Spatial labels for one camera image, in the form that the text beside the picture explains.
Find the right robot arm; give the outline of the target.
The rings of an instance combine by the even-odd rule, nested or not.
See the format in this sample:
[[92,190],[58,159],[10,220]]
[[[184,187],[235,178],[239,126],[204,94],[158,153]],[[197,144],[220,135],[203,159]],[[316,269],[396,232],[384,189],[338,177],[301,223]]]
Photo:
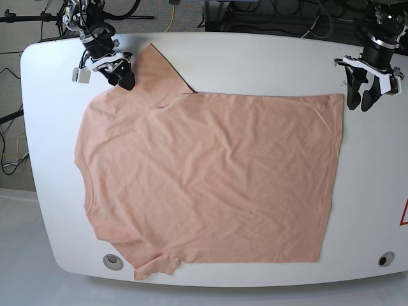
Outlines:
[[115,28],[105,22],[104,1],[65,1],[62,22],[79,33],[84,52],[73,70],[72,81],[87,84],[92,72],[101,73],[112,86],[130,91],[135,86],[131,68],[131,52],[117,50],[120,43],[113,39]]

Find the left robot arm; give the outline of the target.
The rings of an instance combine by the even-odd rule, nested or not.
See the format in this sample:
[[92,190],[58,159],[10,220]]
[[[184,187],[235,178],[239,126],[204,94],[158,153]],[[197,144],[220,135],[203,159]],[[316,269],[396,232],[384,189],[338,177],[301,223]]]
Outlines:
[[363,43],[360,56],[346,55],[335,64],[346,71],[348,109],[366,112],[381,96],[402,93],[404,74],[391,59],[407,34],[407,1],[368,1],[356,31]]

